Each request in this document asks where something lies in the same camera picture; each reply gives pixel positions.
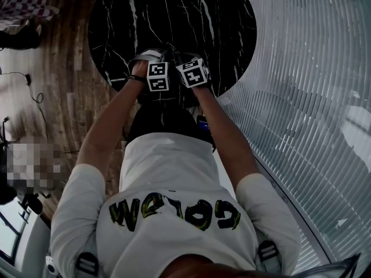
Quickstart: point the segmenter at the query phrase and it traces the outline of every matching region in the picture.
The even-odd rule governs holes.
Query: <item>checkered pattern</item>
[[[0,0],[0,30],[31,16],[50,20],[55,12],[46,5],[50,0]]]

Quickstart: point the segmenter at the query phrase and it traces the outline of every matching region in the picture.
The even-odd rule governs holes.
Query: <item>white t-shirt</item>
[[[254,270],[253,225],[272,239],[290,274],[300,251],[297,224],[261,175],[244,178],[236,202],[220,186],[211,145],[171,133],[136,138],[125,151],[120,193],[105,201],[101,172],[77,165],[52,221],[51,249],[63,277],[96,242],[103,277],[159,277],[177,257],[198,254]]]

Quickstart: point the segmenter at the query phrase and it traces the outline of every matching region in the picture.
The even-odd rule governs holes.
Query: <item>wooden floor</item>
[[[54,0],[54,6],[61,11],[43,25],[39,48],[0,52],[3,73],[19,71],[30,74],[34,94],[44,94],[41,107],[49,140],[59,144],[64,152],[80,149],[94,119],[115,94],[98,73],[89,52],[88,21],[94,2]],[[0,76],[0,119],[6,116],[10,117],[6,129],[13,137],[20,138],[26,134],[46,136],[42,116],[21,75]],[[107,196],[118,192],[123,157],[121,148],[118,145],[106,180]],[[67,158],[71,171],[77,154],[67,154]],[[52,198],[43,201],[43,214],[49,220],[61,191],[58,189]]]

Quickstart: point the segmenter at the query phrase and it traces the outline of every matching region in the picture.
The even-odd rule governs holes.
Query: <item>marble tabletop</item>
[[[256,21],[249,0],[97,0],[90,15],[89,47],[97,69],[115,90],[130,75],[128,62],[146,49],[198,53],[220,96],[246,71],[256,45]],[[169,80],[168,92],[138,97],[141,104],[198,105],[191,89]]]

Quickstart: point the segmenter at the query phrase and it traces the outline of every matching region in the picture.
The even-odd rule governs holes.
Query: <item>black marble table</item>
[[[249,0],[97,0],[90,15],[89,47],[104,79],[121,90],[128,62],[149,48],[198,53],[209,67],[220,96],[246,71],[256,44],[256,21]],[[198,105],[191,89],[170,79],[170,91],[150,92],[139,103]]]

